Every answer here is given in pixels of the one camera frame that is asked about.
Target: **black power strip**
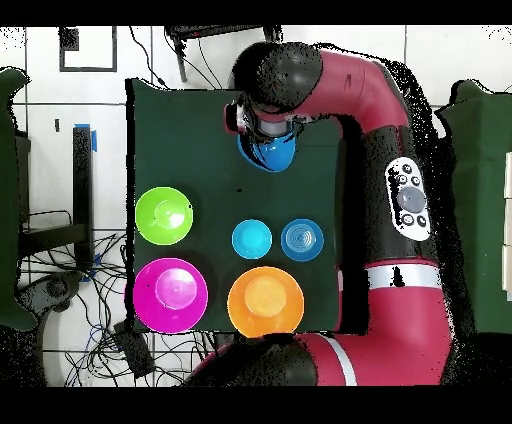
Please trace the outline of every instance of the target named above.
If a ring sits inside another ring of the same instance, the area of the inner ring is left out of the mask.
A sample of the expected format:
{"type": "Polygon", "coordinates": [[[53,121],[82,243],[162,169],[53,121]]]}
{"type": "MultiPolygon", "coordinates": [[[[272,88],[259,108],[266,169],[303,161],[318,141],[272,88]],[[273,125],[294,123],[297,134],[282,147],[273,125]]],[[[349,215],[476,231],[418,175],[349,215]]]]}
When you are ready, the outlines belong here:
{"type": "Polygon", "coordinates": [[[124,321],[114,325],[112,336],[118,349],[124,352],[128,367],[135,378],[144,377],[155,371],[155,361],[142,333],[125,331],[124,321]]]}

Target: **green bowl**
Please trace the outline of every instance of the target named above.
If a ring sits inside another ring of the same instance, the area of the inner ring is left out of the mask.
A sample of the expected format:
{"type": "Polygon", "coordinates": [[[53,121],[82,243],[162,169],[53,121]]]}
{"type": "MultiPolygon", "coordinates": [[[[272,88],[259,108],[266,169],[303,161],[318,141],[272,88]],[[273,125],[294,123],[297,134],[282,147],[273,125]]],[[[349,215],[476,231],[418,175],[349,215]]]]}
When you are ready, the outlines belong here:
{"type": "Polygon", "coordinates": [[[140,235],[160,246],[182,240],[192,227],[193,216],[187,197],[171,187],[155,187],[135,205],[135,224],[140,235]]]}

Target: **magenta bowl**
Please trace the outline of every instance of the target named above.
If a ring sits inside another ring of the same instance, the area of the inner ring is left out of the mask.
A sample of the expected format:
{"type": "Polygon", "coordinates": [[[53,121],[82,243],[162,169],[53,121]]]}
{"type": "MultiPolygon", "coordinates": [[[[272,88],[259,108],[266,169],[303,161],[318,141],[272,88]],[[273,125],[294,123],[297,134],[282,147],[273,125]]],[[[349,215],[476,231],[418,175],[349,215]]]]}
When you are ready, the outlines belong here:
{"type": "Polygon", "coordinates": [[[203,316],[207,304],[206,281],[196,267],[182,259],[156,259],[135,277],[135,313],[158,333],[190,330],[203,316]]]}

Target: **transparent blue bowl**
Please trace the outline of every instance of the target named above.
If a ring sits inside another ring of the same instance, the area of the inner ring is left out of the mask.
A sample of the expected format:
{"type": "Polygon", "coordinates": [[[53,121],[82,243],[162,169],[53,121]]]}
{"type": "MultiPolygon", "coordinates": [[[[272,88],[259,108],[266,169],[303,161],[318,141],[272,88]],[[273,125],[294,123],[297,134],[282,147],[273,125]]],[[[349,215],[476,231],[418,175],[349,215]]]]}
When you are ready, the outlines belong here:
{"type": "Polygon", "coordinates": [[[295,219],[281,233],[281,248],[286,256],[297,262],[315,259],[323,246],[322,230],[310,219],[295,219]]]}

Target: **orange bowl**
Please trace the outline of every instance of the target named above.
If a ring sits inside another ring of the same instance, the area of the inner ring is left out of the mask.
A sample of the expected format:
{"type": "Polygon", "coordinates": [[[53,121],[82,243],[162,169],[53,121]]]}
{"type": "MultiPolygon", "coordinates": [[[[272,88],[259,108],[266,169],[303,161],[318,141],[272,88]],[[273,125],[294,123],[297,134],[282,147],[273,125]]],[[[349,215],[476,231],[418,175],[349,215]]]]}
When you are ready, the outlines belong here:
{"type": "Polygon", "coordinates": [[[234,282],[229,319],[245,337],[292,333],[304,315],[304,296],[295,279],[273,267],[253,268],[234,282]]]}

